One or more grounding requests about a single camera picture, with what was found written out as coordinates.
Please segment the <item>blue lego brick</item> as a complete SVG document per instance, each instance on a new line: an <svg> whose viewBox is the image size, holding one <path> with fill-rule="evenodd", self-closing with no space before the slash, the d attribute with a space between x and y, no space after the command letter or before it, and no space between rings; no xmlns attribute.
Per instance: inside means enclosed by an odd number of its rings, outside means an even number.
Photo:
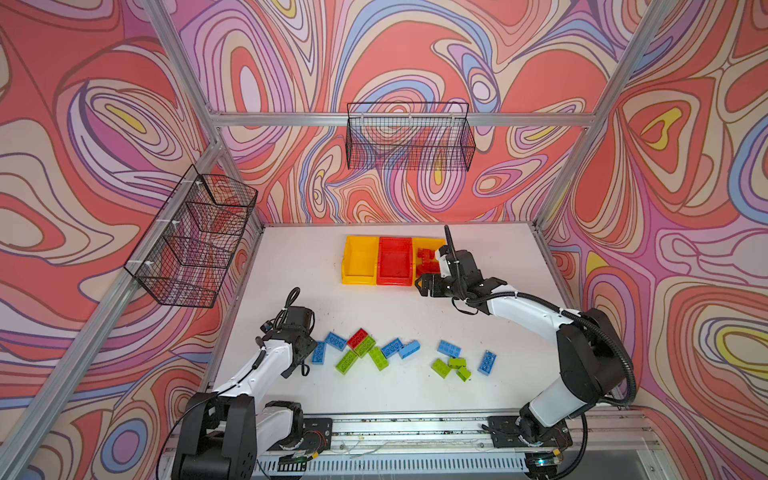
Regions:
<svg viewBox="0 0 768 480"><path fill-rule="evenodd" d="M399 356L401 359L405 360L406 358L412 356L416 352L418 352L421 348L420 343L417 340L411 341L408 344L405 344L400 350L399 350Z"/></svg>
<svg viewBox="0 0 768 480"><path fill-rule="evenodd" d="M403 343L399 338L396 338L381 348L381 352L386 359L398 354L403 348Z"/></svg>
<svg viewBox="0 0 768 480"><path fill-rule="evenodd" d="M340 352L343 352L347 348L347 340L334 332L329 332L324 341L328 346Z"/></svg>
<svg viewBox="0 0 768 480"><path fill-rule="evenodd" d="M326 355L326 343L324 341L320 341L317 343L312 353L311 364L323 365L325 363L325 355Z"/></svg>
<svg viewBox="0 0 768 480"><path fill-rule="evenodd" d="M492 373L496 359L497 355L495 353L486 350L482 356L478 372L482 375L489 376Z"/></svg>
<svg viewBox="0 0 768 480"><path fill-rule="evenodd" d="M445 340L439 342L437 351L450 358L459 358L461 356L461 348Z"/></svg>

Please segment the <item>red lego brick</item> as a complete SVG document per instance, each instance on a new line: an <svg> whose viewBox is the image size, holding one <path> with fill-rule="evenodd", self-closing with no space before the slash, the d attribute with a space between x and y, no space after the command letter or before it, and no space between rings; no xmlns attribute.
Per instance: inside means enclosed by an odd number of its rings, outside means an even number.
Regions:
<svg viewBox="0 0 768 480"><path fill-rule="evenodd" d="M347 346L354 350L368 337L368 332L365 329L360 328L348 339Z"/></svg>

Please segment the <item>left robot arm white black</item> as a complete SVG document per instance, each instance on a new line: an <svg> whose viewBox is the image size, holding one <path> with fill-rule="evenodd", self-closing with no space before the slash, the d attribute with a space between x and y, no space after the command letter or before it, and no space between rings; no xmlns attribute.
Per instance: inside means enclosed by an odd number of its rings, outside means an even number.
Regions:
<svg viewBox="0 0 768 480"><path fill-rule="evenodd" d="M318 345L312 337L315 314L296 304L300 292L292 288L276 316L261 326L256 353L243 367L214 391L188 401L174 424L179 439L172 479L249 479L268 448L302 441L300 403L277 400L257 409L278 380L310 373L308 358Z"/></svg>

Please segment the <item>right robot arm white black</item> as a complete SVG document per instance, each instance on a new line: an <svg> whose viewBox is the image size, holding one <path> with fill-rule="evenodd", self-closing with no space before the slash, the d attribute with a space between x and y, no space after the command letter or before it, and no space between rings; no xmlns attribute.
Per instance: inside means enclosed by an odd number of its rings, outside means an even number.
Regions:
<svg viewBox="0 0 768 480"><path fill-rule="evenodd" d="M465 315L483 314L512 322L554 346L558 375L525 403L508 430L512 437L539 447L561 433L569 419L599 404L629 407L638 394L630 354L607 315L598 308L564 308L521 291L507 281L485 276L473 254L458 249L449 229L436 249L420 247L414 286L426 298L447 298Z"/></svg>

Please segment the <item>pile of red legos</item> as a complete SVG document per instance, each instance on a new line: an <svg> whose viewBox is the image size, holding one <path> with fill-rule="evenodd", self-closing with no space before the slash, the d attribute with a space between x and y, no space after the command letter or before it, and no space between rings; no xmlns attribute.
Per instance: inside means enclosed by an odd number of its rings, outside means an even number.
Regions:
<svg viewBox="0 0 768 480"><path fill-rule="evenodd" d="M426 274L440 274L441 267L436 257L435 250L419 248L416 254L415 278L418 279Z"/></svg>

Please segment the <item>yellow plastic bin right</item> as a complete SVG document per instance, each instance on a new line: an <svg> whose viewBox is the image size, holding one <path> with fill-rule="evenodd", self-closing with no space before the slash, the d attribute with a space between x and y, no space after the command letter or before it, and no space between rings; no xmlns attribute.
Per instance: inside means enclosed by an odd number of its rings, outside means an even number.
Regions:
<svg viewBox="0 0 768 480"><path fill-rule="evenodd" d="M414 286L417 286L417 282L420 280L420 278L415 278L415 264L416 264L416 254L417 250L419 248L426 248L429 250L435 250L436 251L436 257L439 261L439 250L441 247L446 245L446 241L444 239L437 239L437 238L419 238L414 237L412 239L412 271L413 271L413 280L414 280Z"/></svg>

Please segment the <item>yellow plastic bin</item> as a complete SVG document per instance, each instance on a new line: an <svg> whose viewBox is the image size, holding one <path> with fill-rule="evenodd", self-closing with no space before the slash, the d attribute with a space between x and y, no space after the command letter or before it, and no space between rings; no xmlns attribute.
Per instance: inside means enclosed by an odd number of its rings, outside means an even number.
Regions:
<svg viewBox="0 0 768 480"><path fill-rule="evenodd" d="M419 248L426 248L429 250L435 250L436 251L436 257L439 261L439 250L441 247L446 245L446 241L444 239L437 239L437 238L419 238L414 237L412 239L412 271L413 271L413 280L414 280L414 286L417 286L417 282L420 280L420 278L415 278L415 264L416 264L416 254L417 250Z"/></svg>
<svg viewBox="0 0 768 480"><path fill-rule="evenodd" d="M348 236L344 247L341 276L345 285L375 285L379 238Z"/></svg>

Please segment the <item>green lego brick upper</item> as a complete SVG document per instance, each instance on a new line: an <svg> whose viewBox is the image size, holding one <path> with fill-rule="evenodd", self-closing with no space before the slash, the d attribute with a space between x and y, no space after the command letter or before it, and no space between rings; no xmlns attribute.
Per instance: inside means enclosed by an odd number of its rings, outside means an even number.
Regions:
<svg viewBox="0 0 768 480"><path fill-rule="evenodd" d="M376 347L376 341L372 336L367 336L362 340L353 350L353 352L359 357L363 358L371 350Z"/></svg>

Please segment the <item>green lego brick right small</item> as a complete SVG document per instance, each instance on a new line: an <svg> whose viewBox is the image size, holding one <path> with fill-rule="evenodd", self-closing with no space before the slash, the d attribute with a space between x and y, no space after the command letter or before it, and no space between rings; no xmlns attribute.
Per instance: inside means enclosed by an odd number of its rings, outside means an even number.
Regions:
<svg viewBox="0 0 768 480"><path fill-rule="evenodd" d="M465 367L467 362L464 358L451 358L448 361L448 366L452 369L459 369Z"/></svg>

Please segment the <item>green lego brick middle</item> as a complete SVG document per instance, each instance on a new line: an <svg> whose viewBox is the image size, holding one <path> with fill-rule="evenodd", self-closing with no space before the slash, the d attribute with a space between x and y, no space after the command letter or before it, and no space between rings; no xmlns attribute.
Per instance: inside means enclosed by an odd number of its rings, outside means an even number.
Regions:
<svg viewBox="0 0 768 480"><path fill-rule="evenodd" d="M389 366L389 361L379 347L372 348L368 355L378 371L383 371Z"/></svg>

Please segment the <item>green lego brick right large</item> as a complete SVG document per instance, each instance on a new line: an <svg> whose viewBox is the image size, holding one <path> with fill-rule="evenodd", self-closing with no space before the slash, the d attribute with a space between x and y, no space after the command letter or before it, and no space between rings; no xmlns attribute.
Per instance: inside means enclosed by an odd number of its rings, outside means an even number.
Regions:
<svg viewBox="0 0 768 480"><path fill-rule="evenodd" d="M435 359L431 364L431 369L443 379L445 379L452 371L451 367L441 359Z"/></svg>

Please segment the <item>yellow plastic bin left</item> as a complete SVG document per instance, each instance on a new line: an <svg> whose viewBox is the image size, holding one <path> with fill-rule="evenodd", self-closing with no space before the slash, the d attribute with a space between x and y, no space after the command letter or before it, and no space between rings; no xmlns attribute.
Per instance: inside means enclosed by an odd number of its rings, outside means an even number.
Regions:
<svg viewBox="0 0 768 480"><path fill-rule="evenodd" d="M379 238L348 236L344 247L341 276L345 285L375 285Z"/></svg>

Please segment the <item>green lego brick right lower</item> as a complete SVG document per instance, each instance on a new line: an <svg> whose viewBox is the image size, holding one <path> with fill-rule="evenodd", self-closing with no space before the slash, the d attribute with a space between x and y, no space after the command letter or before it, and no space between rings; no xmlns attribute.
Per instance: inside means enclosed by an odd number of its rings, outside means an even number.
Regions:
<svg viewBox="0 0 768 480"><path fill-rule="evenodd" d="M456 373L463 382L466 382L471 378L471 372L466 367L459 367L456 370Z"/></svg>

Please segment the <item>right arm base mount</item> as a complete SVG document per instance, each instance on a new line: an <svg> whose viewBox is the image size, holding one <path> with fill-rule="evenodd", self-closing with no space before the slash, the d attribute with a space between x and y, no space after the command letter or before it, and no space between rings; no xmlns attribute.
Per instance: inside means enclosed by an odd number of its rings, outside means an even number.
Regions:
<svg viewBox="0 0 768 480"><path fill-rule="evenodd" d="M495 448L565 449L573 445L564 421L543 427L518 415L490 416L481 429L491 436Z"/></svg>

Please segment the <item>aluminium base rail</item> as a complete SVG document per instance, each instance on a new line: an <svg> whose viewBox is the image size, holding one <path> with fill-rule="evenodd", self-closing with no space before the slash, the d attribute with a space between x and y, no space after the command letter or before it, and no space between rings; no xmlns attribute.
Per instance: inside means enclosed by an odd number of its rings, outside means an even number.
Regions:
<svg viewBox="0 0 768 480"><path fill-rule="evenodd" d="M481 429L512 411L320 414L332 445L307 456L264 452L249 479L401 479L459 476L551 479L673 479L668 455L640 414L599 410L565 421L565 449L495 448Z"/></svg>

